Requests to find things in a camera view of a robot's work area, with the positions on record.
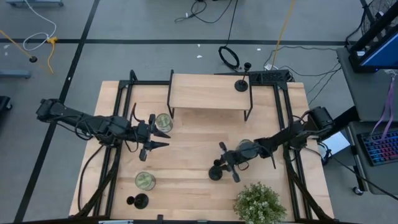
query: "blue keyboard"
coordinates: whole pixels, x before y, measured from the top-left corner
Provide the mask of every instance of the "blue keyboard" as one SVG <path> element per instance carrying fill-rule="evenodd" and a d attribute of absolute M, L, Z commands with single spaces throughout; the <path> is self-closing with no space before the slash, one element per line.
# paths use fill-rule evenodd
<path fill-rule="evenodd" d="M 370 133 L 359 134 L 358 137 L 372 166 L 398 162 L 398 128 L 390 129 L 383 141 L 382 132 L 374 132 L 372 136 Z"/>

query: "purple strap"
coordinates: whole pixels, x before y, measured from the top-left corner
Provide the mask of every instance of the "purple strap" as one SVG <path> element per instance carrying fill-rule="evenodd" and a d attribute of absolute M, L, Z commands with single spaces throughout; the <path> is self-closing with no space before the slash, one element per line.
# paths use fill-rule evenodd
<path fill-rule="evenodd" d="M 387 99 L 386 99 L 386 104 L 384 105 L 383 114 L 381 115 L 380 120 L 374 126 L 372 133 L 371 133 L 371 136 L 372 136 L 374 130 L 376 130 L 376 128 L 379 126 L 379 124 L 383 121 L 384 117 L 387 115 L 387 110 L 390 109 L 390 120 L 388 121 L 386 127 L 384 128 L 383 135 L 382 135 L 380 141 L 383 141 L 386 138 L 388 129 L 390 128 L 392 120 L 394 119 L 394 80 L 395 80 L 395 77 L 392 77 L 390 89 L 388 91 L 388 95 L 387 95 Z"/>

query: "keyboard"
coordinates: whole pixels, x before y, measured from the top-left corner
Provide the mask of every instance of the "keyboard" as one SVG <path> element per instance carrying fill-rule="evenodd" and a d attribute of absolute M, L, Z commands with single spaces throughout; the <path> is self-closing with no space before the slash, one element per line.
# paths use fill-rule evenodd
<path fill-rule="evenodd" d="M 244 72 L 218 73 L 215 75 L 244 75 Z M 288 70 L 248 72 L 248 76 L 252 84 L 290 82 L 292 78 Z"/>
<path fill-rule="evenodd" d="M 382 132 L 359 134 L 358 140 L 372 166 L 398 162 L 398 128 L 390 129 L 382 141 Z"/>

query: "green plant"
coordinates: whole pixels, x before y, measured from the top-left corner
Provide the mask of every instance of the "green plant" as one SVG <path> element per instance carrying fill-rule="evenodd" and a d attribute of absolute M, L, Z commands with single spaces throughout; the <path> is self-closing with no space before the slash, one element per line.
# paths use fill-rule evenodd
<path fill-rule="evenodd" d="M 275 224 L 286 217 L 286 209 L 280 204 L 278 194 L 261 184 L 244 186 L 237 196 L 234 211 L 247 224 Z"/>

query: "wooden table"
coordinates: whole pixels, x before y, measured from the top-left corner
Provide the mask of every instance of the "wooden table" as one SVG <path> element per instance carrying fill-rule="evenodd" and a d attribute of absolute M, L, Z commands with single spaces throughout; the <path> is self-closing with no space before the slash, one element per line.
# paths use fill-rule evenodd
<path fill-rule="evenodd" d="M 103 82 L 95 114 L 112 114 L 117 87 L 118 82 Z M 151 113 L 167 113 L 167 92 L 167 85 L 134 85 L 130 108 L 136 102 L 136 115 L 145 120 Z M 146 162 L 139 160 L 139 150 L 131 153 L 123 146 L 111 218 L 155 220 L 158 214 L 163 214 L 165 220 L 238 220 L 232 210 L 237 194 L 245 184 L 260 181 L 280 195 L 280 202 L 287 209 L 286 221 L 294 221 L 282 147 L 274 153 L 276 170 L 270 159 L 257 157 L 250 161 L 247 170 L 238 171 L 240 183 L 234 183 L 227 172 L 217 182 L 208 178 L 208 169 L 214 159 L 220 158 L 220 141 L 225 142 L 228 149 L 234 149 L 242 139 L 272 136 L 280 131 L 273 88 L 253 86 L 252 94 L 254 108 L 246 122 L 238 110 L 182 108 L 175 114 L 173 130 L 168 133 L 171 139 L 153 138 L 155 141 L 169 142 L 170 146 L 154 149 Z M 289 83 L 289 95 L 294 115 L 300 116 L 308 110 L 303 83 Z M 282 92 L 280 96 L 284 107 Z M 285 107 L 283 109 L 287 122 Z M 87 143 L 82 166 L 98 147 L 95 139 Z M 308 141 L 308 147 L 317 150 L 313 140 Z M 103 156 L 104 150 L 88 165 L 83 180 L 82 203 L 87 202 L 98 186 Z M 319 156 L 306 150 L 302 150 L 301 156 L 308 191 L 325 213 L 333 217 Z M 138 210 L 128 205 L 126 199 L 143 192 L 134 183 L 135 176 L 141 171 L 153 174 L 156 186 L 144 192 L 149 196 L 148 207 Z M 78 185 L 70 214 L 77 212 L 77 190 Z M 101 213 L 104 212 L 107 196 L 108 191 L 105 190 Z M 300 216 L 305 217 L 301 194 L 298 194 L 298 201 Z"/>

